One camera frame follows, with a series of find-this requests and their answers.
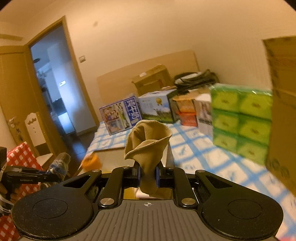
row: beige cloth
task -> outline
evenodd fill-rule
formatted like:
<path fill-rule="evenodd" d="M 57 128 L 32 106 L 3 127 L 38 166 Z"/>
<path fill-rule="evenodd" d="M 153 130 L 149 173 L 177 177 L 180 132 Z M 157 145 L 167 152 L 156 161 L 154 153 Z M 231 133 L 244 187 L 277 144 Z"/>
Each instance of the beige cloth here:
<path fill-rule="evenodd" d="M 156 120 L 139 121 L 126 141 L 124 159 L 133 159 L 141 166 L 140 189 L 143 193 L 159 199 L 172 198 L 170 188 L 158 188 L 155 168 L 160 162 L 172 131 Z"/>

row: baseboard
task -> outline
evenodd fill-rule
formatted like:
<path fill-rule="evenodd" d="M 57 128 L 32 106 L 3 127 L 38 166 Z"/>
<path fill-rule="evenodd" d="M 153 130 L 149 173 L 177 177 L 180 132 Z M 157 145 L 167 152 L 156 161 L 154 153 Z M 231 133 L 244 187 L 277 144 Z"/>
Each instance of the baseboard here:
<path fill-rule="evenodd" d="M 77 135 L 80 136 L 80 135 L 83 135 L 85 133 L 88 133 L 88 132 L 91 132 L 91 131 L 97 131 L 97 130 L 98 130 L 98 127 L 97 126 L 94 126 L 94 127 L 88 128 L 86 130 L 77 132 Z"/>

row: blue and white plaid sheet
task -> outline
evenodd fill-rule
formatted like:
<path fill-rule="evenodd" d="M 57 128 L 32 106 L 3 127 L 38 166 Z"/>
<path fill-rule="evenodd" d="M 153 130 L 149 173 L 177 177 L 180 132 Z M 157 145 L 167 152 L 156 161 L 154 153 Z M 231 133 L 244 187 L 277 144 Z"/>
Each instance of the blue and white plaid sheet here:
<path fill-rule="evenodd" d="M 265 167 L 214 146 L 212 140 L 196 127 L 182 126 L 180 121 L 166 125 L 173 132 L 170 145 L 177 167 L 184 169 L 186 173 L 205 169 L 272 197 L 284 211 L 284 221 L 277 238 L 296 238 L 296 198 Z M 87 153 L 125 147 L 130 131 L 131 129 L 110 136 L 105 124 L 101 123 Z"/>

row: hand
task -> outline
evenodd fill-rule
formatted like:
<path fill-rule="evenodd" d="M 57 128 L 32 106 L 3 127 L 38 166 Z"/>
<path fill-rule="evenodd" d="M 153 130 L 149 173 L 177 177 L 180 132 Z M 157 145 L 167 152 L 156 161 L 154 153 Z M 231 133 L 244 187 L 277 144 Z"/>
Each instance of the hand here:
<path fill-rule="evenodd" d="M 0 192 L 1 192 L 1 193 L 4 193 L 4 194 L 7 193 L 7 190 L 6 190 L 5 186 L 4 186 L 2 183 L 0 183 Z M 19 189 L 16 188 L 16 189 L 14 190 L 14 193 L 11 193 L 11 195 L 10 195 L 10 201 L 11 201 L 13 204 L 17 202 L 17 200 L 18 200 L 17 194 L 18 194 L 19 192 L 20 192 Z"/>

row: white chair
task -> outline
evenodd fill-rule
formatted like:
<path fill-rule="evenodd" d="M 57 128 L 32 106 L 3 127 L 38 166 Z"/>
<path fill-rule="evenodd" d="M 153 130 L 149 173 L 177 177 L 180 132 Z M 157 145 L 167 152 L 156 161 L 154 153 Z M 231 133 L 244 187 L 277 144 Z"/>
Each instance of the white chair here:
<path fill-rule="evenodd" d="M 40 155 L 36 157 L 37 162 L 40 164 L 40 166 L 43 166 L 52 156 L 52 148 L 45 140 L 44 134 L 46 135 L 45 131 L 41 130 L 40 124 L 42 125 L 40 117 L 38 117 L 38 113 L 31 113 L 27 116 L 25 120 L 25 124 L 27 127 L 27 130 L 29 132 L 30 138 L 32 140 L 32 143 L 37 150 L 38 154 L 40 151 L 38 151 L 38 147 L 43 146 L 46 144 L 47 146 L 47 154 Z"/>

